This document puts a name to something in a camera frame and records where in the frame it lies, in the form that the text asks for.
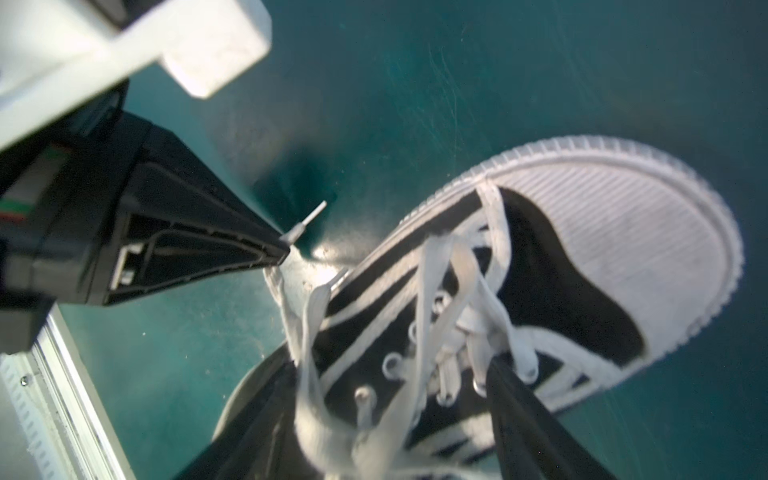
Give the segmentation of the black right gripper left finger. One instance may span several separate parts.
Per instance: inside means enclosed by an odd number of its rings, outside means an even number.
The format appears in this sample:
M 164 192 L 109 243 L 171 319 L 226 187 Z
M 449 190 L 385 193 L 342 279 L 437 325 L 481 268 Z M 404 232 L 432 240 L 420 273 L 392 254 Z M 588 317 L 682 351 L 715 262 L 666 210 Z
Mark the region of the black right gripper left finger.
M 211 443 L 178 479 L 298 479 L 294 431 L 296 369 L 274 353 L 246 374 Z

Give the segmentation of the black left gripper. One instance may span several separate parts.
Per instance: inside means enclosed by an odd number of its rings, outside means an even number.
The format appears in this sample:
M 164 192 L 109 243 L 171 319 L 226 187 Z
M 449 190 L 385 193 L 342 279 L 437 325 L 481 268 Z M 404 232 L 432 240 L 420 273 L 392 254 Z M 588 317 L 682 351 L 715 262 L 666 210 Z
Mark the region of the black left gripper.
M 82 303 L 89 291 L 91 305 L 115 305 L 277 266 L 289 253 L 277 230 L 158 126 L 140 147 L 109 238 L 142 135 L 115 132 L 129 85 L 111 86 L 1 152 L 4 354 L 30 350 L 59 300 Z

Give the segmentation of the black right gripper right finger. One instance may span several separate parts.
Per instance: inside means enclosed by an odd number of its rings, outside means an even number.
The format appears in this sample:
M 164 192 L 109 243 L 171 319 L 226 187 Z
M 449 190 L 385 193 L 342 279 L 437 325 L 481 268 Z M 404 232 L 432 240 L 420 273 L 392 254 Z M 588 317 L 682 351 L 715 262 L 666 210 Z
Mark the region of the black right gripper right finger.
M 495 451 L 504 479 L 612 479 L 518 378 L 501 356 L 491 361 L 486 391 Z

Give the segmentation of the white shoelace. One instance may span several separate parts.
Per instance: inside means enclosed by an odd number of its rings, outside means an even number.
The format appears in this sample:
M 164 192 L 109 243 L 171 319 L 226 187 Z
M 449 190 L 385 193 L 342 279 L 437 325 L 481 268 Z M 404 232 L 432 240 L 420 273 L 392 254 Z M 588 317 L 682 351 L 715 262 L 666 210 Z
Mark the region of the white shoelace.
M 512 375 L 526 384 L 539 376 L 539 355 L 556 353 L 591 379 L 612 380 L 618 367 L 552 332 L 515 327 L 495 289 L 511 263 L 512 244 L 500 190 L 477 187 L 486 221 L 479 236 L 490 242 L 491 260 L 482 269 L 475 238 L 458 234 L 430 237 L 417 251 L 413 276 L 402 292 L 415 307 L 407 330 L 408 348 L 387 353 L 381 374 L 400 383 L 384 410 L 370 385 L 355 390 L 356 422 L 332 415 L 312 349 L 331 299 L 331 287 L 315 288 L 302 313 L 290 306 L 278 269 L 266 280 L 277 302 L 288 350 L 297 368 L 295 430 L 302 453 L 320 472 L 338 478 L 389 479 L 427 474 L 471 478 L 470 469 L 406 449 L 429 400 L 449 407 L 459 397 L 461 374 L 470 369 L 477 395 L 487 392 L 493 359 L 512 356 Z

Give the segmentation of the black white canvas sneaker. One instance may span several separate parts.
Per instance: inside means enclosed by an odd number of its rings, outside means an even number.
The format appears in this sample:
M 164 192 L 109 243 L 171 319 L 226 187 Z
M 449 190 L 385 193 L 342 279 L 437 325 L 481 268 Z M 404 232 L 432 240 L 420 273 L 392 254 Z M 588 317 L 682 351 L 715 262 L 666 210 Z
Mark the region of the black white canvas sneaker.
M 403 288 L 430 237 L 475 238 L 482 269 L 490 242 L 477 187 L 501 193 L 512 260 L 495 292 L 515 327 L 552 332 L 618 367 L 612 380 L 539 355 L 530 384 L 551 412 L 610 389 L 686 344 L 729 302 L 745 254 L 721 196 L 673 156 L 634 141 L 567 136 L 532 142 L 473 167 L 414 209 L 356 268 L 318 284 L 331 299 L 312 353 L 329 412 L 356 422 L 355 390 L 372 386 L 379 410 L 400 383 L 383 357 L 408 348 L 415 307 Z M 406 449 L 468 468 L 495 448 L 487 392 L 464 369 L 449 407 L 429 400 Z

